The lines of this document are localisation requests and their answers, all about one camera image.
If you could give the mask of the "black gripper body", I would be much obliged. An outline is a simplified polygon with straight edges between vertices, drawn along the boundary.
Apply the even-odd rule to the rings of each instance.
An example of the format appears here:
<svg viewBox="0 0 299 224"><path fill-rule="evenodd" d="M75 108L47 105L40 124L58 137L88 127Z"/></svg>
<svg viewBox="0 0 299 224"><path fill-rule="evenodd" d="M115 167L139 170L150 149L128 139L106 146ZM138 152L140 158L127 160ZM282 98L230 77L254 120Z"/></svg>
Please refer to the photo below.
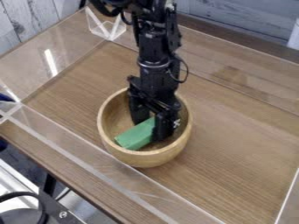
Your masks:
<svg viewBox="0 0 299 224"><path fill-rule="evenodd" d="M167 110L179 111L182 109L182 104L175 95L183 82L180 80L180 64L182 62L178 59L167 59L156 63L139 60L140 74L127 77L130 83L128 94L147 99L150 113L158 114Z"/></svg>

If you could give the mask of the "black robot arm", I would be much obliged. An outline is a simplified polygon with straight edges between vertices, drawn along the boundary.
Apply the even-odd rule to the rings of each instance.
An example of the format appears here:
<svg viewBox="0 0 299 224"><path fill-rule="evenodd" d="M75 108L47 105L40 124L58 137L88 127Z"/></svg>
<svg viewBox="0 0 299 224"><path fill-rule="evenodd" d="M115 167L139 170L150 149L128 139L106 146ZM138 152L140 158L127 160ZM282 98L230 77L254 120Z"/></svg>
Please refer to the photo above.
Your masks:
<svg viewBox="0 0 299 224"><path fill-rule="evenodd" d="M155 115L151 138L162 141L174 134L182 104L175 96L183 63L176 3L172 0L90 0L107 17L122 17L134 28L140 74L128 76L130 112L134 123Z"/></svg>

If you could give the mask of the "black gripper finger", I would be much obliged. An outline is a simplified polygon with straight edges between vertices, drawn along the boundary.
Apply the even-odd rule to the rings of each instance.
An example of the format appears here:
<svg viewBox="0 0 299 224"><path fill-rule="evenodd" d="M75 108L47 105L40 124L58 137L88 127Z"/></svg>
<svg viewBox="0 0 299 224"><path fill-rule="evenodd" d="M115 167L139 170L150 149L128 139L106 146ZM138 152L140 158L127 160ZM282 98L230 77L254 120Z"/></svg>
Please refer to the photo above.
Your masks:
<svg viewBox="0 0 299 224"><path fill-rule="evenodd" d="M130 94L128 107L134 124L139 124L150 118L150 108L147 107L147 99L140 98L135 94Z"/></svg>
<svg viewBox="0 0 299 224"><path fill-rule="evenodd" d="M154 116L152 141L160 142L174 135L180 126L179 111L163 111Z"/></svg>

